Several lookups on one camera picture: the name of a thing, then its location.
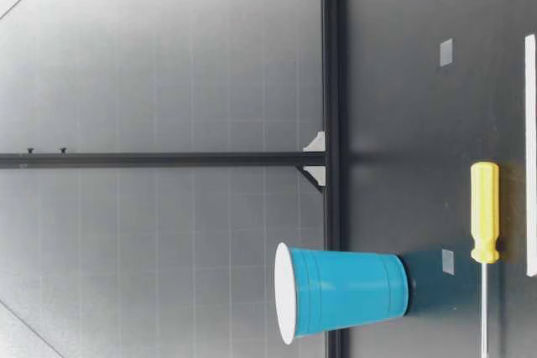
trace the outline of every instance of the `screwdriver handle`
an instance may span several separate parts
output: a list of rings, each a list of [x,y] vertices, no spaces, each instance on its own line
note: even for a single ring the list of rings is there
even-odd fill
[[[472,258],[480,263],[494,263],[499,237],[499,167],[495,163],[472,165]]]

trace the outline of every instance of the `black metal frame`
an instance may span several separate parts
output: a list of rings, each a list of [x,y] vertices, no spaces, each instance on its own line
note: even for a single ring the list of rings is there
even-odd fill
[[[340,29],[341,0],[322,0],[323,94],[326,135],[325,248],[341,250],[341,77]],[[326,357],[342,357],[344,331],[326,335]]]
[[[0,154],[0,169],[323,166],[324,152]]]

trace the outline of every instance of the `yellow screwdriver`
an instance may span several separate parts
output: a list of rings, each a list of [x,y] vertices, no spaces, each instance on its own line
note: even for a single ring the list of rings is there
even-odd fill
[[[481,357],[488,358],[487,265],[496,262],[499,236],[499,167],[495,163],[472,165],[472,258],[481,263]]]

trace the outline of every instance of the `screwdriver shaft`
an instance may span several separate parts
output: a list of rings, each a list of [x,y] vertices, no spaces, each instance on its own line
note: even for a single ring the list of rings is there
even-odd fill
[[[481,264],[481,358],[488,358],[488,272]]]

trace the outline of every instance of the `blue plastic cup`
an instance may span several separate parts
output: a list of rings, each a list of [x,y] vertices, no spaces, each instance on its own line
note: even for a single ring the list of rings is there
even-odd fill
[[[404,315],[409,286],[395,255],[278,245],[274,288],[279,330],[294,338]]]

